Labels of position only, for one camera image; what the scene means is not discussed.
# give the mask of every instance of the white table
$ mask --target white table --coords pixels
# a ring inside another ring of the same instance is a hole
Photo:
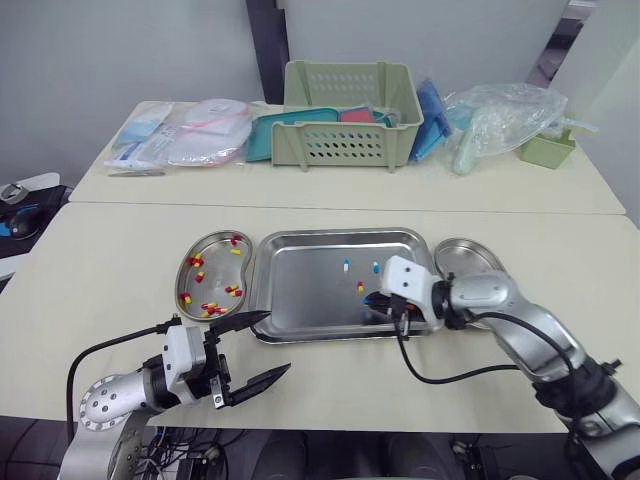
[[[150,105],[143,102],[136,108]],[[390,174],[383,168],[272,167],[270,162],[175,169],[164,177],[113,178],[107,145],[72,202],[163,203],[359,210],[623,214],[625,210],[578,147],[558,170],[515,153],[482,160],[467,177],[433,157]]]
[[[169,319],[178,265],[200,236],[237,229],[257,245],[283,229],[405,226],[433,247],[452,236],[491,248],[532,301],[553,311],[597,360],[620,357],[618,378],[640,398],[639,235],[613,215],[429,213],[72,203],[62,209],[0,295],[0,414],[64,418],[71,360],[85,347]],[[160,352],[151,336],[85,360],[75,399],[98,378]],[[215,411],[210,398],[159,424],[403,431],[562,431],[518,372],[446,386],[410,376],[394,340],[266,345],[229,333],[232,385],[286,362],[272,388]],[[486,332],[411,340],[417,368],[441,377],[507,361]]]

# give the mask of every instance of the rectangular metal tray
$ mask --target rectangular metal tray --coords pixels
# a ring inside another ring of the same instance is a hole
[[[387,259],[400,255],[435,272],[426,243],[405,228],[277,232],[258,247],[249,308],[271,310],[253,327],[268,343],[394,334],[386,317],[364,305],[380,289]],[[348,271],[344,261],[349,261]],[[380,265],[374,273],[373,264]],[[358,292],[363,282],[364,292]]]

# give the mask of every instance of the round metal dish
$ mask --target round metal dish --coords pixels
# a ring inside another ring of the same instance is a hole
[[[200,253],[204,260],[201,267],[192,267],[188,261],[196,253]],[[242,232],[231,230],[211,233],[194,243],[182,259],[176,278],[175,300],[180,314],[196,322],[212,322],[236,313],[247,296],[249,284],[245,274],[252,253],[249,238]],[[198,272],[205,274],[200,283],[195,279]],[[225,290],[232,284],[238,285],[238,289],[243,291],[242,296],[232,297]],[[182,293],[189,293],[191,303],[182,300]],[[203,318],[201,305],[209,302],[228,308],[228,311]]]
[[[506,271],[491,250],[466,238],[450,238],[440,243],[433,252],[433,260],[438,273],[443,278],[447,278],[450,273],[461,277],[490,270]],[[482,330],[489,330],[489,327],[484,325],[482,321],[470,325]]]

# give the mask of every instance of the black mousepad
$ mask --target black mousepad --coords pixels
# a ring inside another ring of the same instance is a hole
[[[8,205],[4,202],[0,202],[0,223],[6,226],[9,220],[21,209],[28,208],[32,205],[44,208],[46,215],[42,221],[40,231],[32,237],[25,238],[24,240],[14,240],[11,237],[0,236],[0,258],[12,257],[14,255],[20,255],[27,253],[31,250],[33,245],[38,241],[40,235],[45,230],[51,219],[58,212],[62,206],[62,200],[64,192],[67,187],[64,185],[58,185],[57,187],[45,188],[43,190],[36,190],[35,192],[29,192],[29,194],[15,205]]]

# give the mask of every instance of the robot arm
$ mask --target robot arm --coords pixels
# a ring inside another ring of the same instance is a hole
[[[211,395],[213,406],[234,406],[263,392],[289,369],[276,367],[231,391],[219,336],[242,330],[270,312],[233,315],[204,333],[199,327],[169,327],[162,355],[138,370],[112,375],[93,384],[82,397],[78,431],[62,462],[61,480],[124,480],[134,476],[141,456],[142,431],[149,419],[178,404]]]
[[[400,296],[420,308],[430,331],[443,325],[465,328],[469,321],[483,317],[480,321],[531,380],[537,400],[553,408],[574,430],[605,474],[616,480],[640,478],[640,406],[611,378],[619,362],[598,365],[551,312],[521,295],[508,274],[492,271],[443,281],[395,256],[385,265],[382,293]],[[574,378],[548,342],[497,318],[495,312],[516,317],[551,338],[571,362]],[[401,313],[392,312],[392,316],[398,318]]]

